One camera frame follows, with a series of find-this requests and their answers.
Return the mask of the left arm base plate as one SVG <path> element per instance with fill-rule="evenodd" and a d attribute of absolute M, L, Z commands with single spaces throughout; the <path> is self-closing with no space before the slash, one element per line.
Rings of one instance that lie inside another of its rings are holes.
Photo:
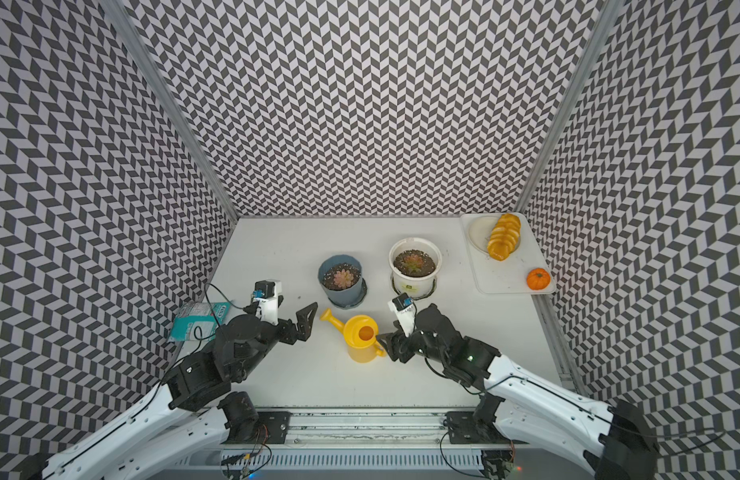
<path fill-rule="evenodd" d="M 282 445 L 286 442 L 292 413 L 290 411 L 262 411 L 247 415 L 231 424 L 224 441 L 228 445 Z"/>

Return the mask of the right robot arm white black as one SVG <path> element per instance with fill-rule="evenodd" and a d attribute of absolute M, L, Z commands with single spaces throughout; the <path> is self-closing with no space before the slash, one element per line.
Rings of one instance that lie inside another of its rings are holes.
<path fill-rule="evenodd" d="M 484 436 L 539 447 L 596 479 L 652 479 L 657 436 L 636 406 L 616 405 L 567 390 L 520 366 L 497 348 L 461 335 L 436 305 L 419 309 L 407 295 L 388 303 L 392 333 L 378 342 L 393 361 L 414 356 L 440 363 L 438 375 L 480 398 L 473 418 Z"/>

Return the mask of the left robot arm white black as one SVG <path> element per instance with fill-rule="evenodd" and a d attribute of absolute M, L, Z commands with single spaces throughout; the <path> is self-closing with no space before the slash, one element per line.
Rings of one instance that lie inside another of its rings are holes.
<path fill-rule="evenodd" d="M 311 303 L 286 320 L 278 307 L 277 297 L 253 300 L 100 431 L 63 452 L 22 461 L 20 478 L 146 479 L 205 447 L 254 437 L 258 413 L 249 395 L 232 387 L 275 346 L 308 340 L 318 309 Z"/>

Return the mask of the yellow plastic watering can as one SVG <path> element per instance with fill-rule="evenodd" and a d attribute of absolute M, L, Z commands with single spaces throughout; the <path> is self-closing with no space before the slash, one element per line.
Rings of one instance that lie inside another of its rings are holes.
<path fill-rule="evenodd" d="M 364 364 L 387 355 L 377 340 L 378 325 L 370 316 L 356 315 L 342 322 L 333 315 L 331 309 L 326 309 L 320 315 L 320 320 L 330 323 L 341 332 L 353 361 Z"/>

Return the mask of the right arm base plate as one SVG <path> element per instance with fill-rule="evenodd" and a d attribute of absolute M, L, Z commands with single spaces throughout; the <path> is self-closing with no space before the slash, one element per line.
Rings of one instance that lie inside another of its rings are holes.
<path fill-rule="evenodd" d="M 472 412 L 448 411 L 443 425 L 447 439 L 454 445 L 508 445 L 510 440 L 503 436 L 493 423 L 477 420 Z"/>

